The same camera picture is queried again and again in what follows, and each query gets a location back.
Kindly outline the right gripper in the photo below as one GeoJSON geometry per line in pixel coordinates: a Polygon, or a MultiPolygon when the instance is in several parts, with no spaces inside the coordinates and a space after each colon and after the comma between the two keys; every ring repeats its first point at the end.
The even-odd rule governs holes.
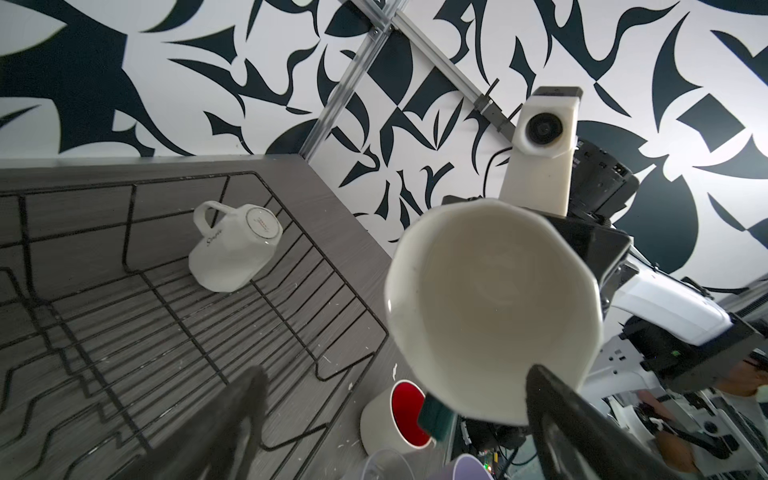
{"type": "Polygon", "coordinates": [[[633,276],[633,268],[626,265],[632,246],[631,237],[614,228],[577,218],[551,214],[544,214],[544,217],[596,278],[601,308],[607,312],[616,292],[633,276]]]}

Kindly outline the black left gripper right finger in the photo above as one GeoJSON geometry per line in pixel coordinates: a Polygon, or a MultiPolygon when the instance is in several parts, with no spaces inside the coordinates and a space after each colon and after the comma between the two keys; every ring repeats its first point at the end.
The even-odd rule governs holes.
{"type": "Polygon", "coordinates": [[[526,405],[547,479],[678,477],[543,365],[527,374],[526,405]]]}

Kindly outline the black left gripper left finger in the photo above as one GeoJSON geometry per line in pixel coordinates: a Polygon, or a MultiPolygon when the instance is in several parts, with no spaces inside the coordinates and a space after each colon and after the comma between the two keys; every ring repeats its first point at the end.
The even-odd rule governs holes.
{"type": "Polygon", "coordinates": [[[252,366],[119,479],[246,479],[260,450],[268,376],[252,366]]]}

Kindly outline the green mug cream inside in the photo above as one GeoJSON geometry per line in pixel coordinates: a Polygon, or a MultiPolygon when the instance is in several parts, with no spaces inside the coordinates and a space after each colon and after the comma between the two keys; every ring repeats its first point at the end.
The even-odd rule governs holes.
{"type": "Polygon", "coordinates": [[[527,423],[526,378],[573,389],[603,341],[595,276],[543,216],[485,199],[433,208],[387,273],[389,332],[426,391],[455,413],[527,423]]]}

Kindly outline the white ceramic mug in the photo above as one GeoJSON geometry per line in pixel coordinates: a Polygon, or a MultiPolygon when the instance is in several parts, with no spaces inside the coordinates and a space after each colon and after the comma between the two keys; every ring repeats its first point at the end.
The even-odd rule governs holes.
{"type": "Polygon", "coordinates": [[[188,257],[197,283],[212,292],[231,293],[248,284],[274,257],[283,226],[269,209],[238,208],[206,201],[193,212],[202,235],[188,257]]]}

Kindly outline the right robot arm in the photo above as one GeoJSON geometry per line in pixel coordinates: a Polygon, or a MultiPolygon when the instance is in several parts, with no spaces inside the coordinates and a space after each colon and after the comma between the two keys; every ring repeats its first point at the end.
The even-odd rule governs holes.
{"type": "Polygon", "coordinates": [[[767,475],[767,407],[753,385],[767,376],[767,324],[729,312],[710,290],[676,280],[636,248],[607,278],[607,306],[629,314],[602,350],[584,390],[635,440],[665,433],[706,478],[767,475]]]}

